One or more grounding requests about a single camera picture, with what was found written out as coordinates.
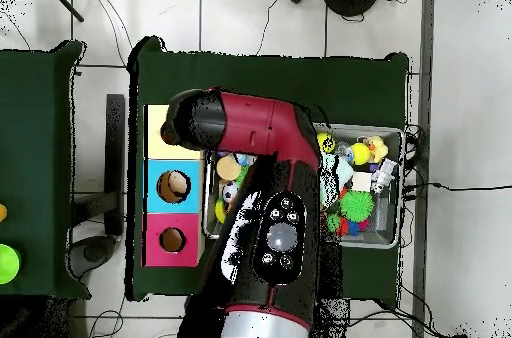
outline yellow box face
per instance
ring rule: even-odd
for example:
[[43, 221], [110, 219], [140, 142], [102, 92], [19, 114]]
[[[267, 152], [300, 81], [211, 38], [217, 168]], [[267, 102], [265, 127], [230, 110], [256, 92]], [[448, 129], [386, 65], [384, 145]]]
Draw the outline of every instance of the yellow box face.
[[146, 132], [148, 158], [155, 160], [199, 160], [201, 152], [187, 150], [179, 145], [167, 145], [160, 135], [160, 128], [167, 116], [167, 105], [148, 105]]

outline control buttons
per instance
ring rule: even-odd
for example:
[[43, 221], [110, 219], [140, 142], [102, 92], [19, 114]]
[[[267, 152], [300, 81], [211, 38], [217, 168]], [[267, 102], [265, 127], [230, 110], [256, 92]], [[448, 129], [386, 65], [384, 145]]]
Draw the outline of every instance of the control buttons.
[[287, 223], [276, 223], [267, 232], [267, 244], [272, 250], [290, 251], [295, 248], [297, 242], [297, 231]]
[[281, 259], [279, 259], [279, 263], [281, 263], [281, 266], [285, 269], [291, 269], [293, 266], [292, 258], [286, 254], [284, 256], [281, 256]]
[[296, 212], [290, 212], [286, 217], [288, 218], [288, 222], [293, 225], [297, 225], [299, 223], [299, 215]]
[[261, 261], [264, 265], [271, 265], [274, 263], [275, 257], [272, 253], [265, 253], [263, 257], [261, 258]]
[[278, 220], [281, 217], [281, 212], [277, 209], [274, 209], [270, 212], [270, 217], [274, 220]]
[[281, 207], [283, 209], [290, 209], [292, 207], [292, 201], [289, 198], [283, 198], [281, 200]]

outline yellow toy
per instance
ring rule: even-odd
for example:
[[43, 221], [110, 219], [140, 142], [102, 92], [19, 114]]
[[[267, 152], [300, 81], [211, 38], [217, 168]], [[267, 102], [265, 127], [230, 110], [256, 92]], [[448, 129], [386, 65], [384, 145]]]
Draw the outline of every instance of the yellow toy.
[[0, 204], [0, 222], [2, 222], [7, 217], [7, 208]]
[[365, 138], [363, 142], [370, 149], [370, 163], [380, 163], [380, 161], [388, 155], [388, 147], [384, 144], [381, 137]]
[[370, 160], [370, 149], [365, 144], [356, 142], [350, 148], [352, 149], [352, 156], [355, 165], [364, 165], [368, 160]]
[[224, 200], [219, 198], [215, 203], [215, 216], [220, 223], [226, 220], [226, 212], [224, 211]]
[[325, 132], [320, 132], [317, 134], [316, 139], [318, 141], [318, 146], [320, 147], [320, 150], [330, 153], [332, 150], [334, 150], [334, 147], [336, 143], [334, 142], [334, 138], [331, 137], [329, 134]]

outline pink box face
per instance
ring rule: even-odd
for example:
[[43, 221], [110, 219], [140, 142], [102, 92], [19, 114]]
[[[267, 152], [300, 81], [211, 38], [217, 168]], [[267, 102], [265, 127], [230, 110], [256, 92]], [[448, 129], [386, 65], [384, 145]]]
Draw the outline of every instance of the pink box face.
[[[143, 266], [195, 267], [199, 262], [198, 213], [148, 213], [146, 264]], [[169, 253], [160, 246], [160, 234], [167, 228], [178, 228], [185, 235], [185, 245], [177, 253]]]

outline round hole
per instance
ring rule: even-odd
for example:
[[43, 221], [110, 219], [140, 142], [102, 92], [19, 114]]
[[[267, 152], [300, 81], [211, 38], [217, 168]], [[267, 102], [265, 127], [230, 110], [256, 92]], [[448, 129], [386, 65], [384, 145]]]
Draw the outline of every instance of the round hole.
[[181, 203], [190, 193], [190, 178], [179, 170], [164, 172], [158, 178], [156, 192], [167, 203]]
[[185, 247], [185, 235], [178, 228], [167, 228], [160, 234], [160, 246], [169, 253], [177, 253]]

